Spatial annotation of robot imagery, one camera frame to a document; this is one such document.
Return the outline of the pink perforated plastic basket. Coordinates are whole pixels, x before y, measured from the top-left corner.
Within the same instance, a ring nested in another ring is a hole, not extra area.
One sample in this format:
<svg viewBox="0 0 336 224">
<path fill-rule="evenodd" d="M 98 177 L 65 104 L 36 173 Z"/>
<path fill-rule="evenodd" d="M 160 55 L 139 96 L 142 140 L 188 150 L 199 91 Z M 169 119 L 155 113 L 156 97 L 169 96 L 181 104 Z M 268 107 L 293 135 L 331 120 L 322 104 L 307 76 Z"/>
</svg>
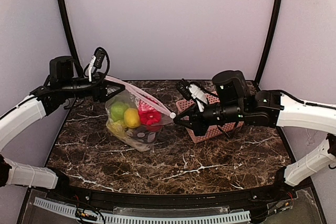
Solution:
<svg viewBox="0 0 336 224">
<path fill-rule="evenodd" d="M 182 113 L 184 110 L 188 109 L 193 104 L 194 102 L 192 100 L 187 101 L 185 99 L 178 100 L 175 103 L 179 113 Z M 220 127 L 212 125 L 208 128 L 206 134 L 203 136 L 196 136 L 194 132 L 189 128 L 186 128 L 186 130 L 189 136 L 191 137 L 192 141 L 194 143 L 199 143 L 220 135 L 226 135 L 227 137 L 231 137 L 231 135 L 229 135 L 229 132 L 233 133 L 235 130 L 241 128 L 243 125 L 244 125 L 243 122 L 226 123 L 225 125 Z"/>
</svg>

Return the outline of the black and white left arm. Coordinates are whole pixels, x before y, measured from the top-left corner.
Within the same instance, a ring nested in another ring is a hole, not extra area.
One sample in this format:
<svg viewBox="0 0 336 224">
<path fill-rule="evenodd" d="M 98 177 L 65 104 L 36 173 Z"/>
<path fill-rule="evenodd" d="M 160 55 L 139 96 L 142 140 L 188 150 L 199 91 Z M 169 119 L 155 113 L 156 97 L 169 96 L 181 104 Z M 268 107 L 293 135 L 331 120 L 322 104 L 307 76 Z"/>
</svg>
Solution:
<svg viewBox="0 0 336 224">
<path fill-rule="evenodd" d="M 104 73 L 74 76 L 74 60 L 61 56 L 49 63 L 45 83 L 33 90 L 22 102 L 1 116 L 1 149 L 30 125 L 52 114 L 67 100 L 91 97 L 106 102 L 125 90 L 125 86 L 106 79 Z M 60 174 L 52 169 L 14 162 L 1 156 L 1 186 L 19 185 L 55 189 Z"/>
</svg>

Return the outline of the clear zip top bag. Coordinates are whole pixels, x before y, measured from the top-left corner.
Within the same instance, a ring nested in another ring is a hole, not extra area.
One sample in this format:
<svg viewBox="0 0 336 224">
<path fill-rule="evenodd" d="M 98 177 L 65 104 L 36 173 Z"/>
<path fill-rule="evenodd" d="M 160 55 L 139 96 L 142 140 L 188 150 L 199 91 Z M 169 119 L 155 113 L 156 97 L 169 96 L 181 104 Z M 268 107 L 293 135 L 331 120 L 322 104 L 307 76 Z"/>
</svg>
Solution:
<svg viewBox="0 0 336 224">
<path fill-rule="evenodd" d="M 153 148 L 163 126 L 173 122 L 176 113 L 144 90 L 115 77 L 107 76 L 125 90 L 105 103 L 110 133 L 139 152 Z"/>
</svg>

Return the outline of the green toy chayote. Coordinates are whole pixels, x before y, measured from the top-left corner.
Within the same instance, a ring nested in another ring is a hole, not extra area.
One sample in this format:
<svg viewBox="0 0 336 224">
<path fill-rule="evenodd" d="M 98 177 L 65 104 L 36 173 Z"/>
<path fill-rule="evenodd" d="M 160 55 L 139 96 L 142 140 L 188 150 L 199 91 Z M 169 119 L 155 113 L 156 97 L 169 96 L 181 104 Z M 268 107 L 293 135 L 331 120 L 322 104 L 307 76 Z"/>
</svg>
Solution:
<svg viewBox="0 0 336 224">
<path fill-rule="evenodd" d="M 124 113 L 129 107 L 130 106 L 127 103 L 123 103 L 120 101 L 113 103 L 109 110 L 112 121 L 116 122 L 119 120 L 123 120 Z"/>
</svg>

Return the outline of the yellow toy lemon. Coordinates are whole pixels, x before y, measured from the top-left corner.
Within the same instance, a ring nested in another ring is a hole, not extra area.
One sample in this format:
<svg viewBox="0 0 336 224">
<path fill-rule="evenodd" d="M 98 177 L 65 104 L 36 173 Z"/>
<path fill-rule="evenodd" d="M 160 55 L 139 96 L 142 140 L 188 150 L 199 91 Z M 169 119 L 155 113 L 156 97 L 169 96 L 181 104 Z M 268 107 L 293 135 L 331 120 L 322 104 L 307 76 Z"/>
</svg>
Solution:
<svg viewBox="0 0 336 224">
<path fill-rule="evenodd" d="M 135 108 L 128 108 L 124 113 L 124 123 L 128 128 L 134 129 L 141 125 L 138 110 Z"/>
</svg>

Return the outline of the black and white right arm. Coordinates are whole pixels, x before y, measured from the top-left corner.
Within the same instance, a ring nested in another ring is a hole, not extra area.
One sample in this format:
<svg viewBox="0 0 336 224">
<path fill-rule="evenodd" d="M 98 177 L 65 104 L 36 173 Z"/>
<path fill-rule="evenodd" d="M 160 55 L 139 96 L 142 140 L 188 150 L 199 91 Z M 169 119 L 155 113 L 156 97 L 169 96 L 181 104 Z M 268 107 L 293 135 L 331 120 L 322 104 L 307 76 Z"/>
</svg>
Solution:
<svg viewBox="0 0 336 224">
<path fill-rule="evenodd" d="M 262 90 L 252 95 L 243 73 L 226 70 L 212 78 L 217 103 L 210 103 L 208 90 L 182 79 L 176 88 L 194 105 L 173 121 L 204 136 L 210 126 L 244 122 L 251 126 L 300 127 L 327 133 L 318 147 L 277 172 L 276 183 L 295 187 L 307 177 L 335 162 L 335 105 L 300 100 L 283 90 Z"/>
</svg>

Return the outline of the red toy bell pepper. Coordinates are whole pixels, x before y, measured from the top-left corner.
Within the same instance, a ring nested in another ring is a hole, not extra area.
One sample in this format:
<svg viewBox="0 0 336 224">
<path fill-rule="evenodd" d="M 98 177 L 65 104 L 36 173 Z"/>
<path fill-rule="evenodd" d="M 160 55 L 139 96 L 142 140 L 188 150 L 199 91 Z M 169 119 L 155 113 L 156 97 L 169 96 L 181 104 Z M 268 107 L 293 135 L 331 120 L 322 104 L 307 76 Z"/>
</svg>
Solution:
<svg viewBox="0 0 336 224">
<path fill-rule="evenodd" d="M 155 108 L 142 100 L 139 102 L 138 105 L 138 114 L 141 124 L 144 125 L 153 125 L 160 123 L 162 118 L 160 112 L 158 112 Z"/>
</svg>

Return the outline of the yellow toy napa cabbage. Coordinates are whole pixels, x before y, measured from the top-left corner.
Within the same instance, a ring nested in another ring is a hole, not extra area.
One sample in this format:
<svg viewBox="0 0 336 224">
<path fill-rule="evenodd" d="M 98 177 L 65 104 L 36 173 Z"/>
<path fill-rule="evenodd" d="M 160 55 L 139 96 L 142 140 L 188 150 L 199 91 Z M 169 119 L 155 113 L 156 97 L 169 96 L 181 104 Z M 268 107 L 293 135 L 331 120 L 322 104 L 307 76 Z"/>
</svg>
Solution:
<svg viewBox="0 0 336 224">
<path fill-rule="evenodd" d="M 124 120 L 118 120 L 116 122 L 113 122 L 111 120 L 108 120 L 106 123 L 107 129 L 117 138 L 125 138 L 128 137 L 126 133 L 126 125 L 124 123 Z"/>
</svg>

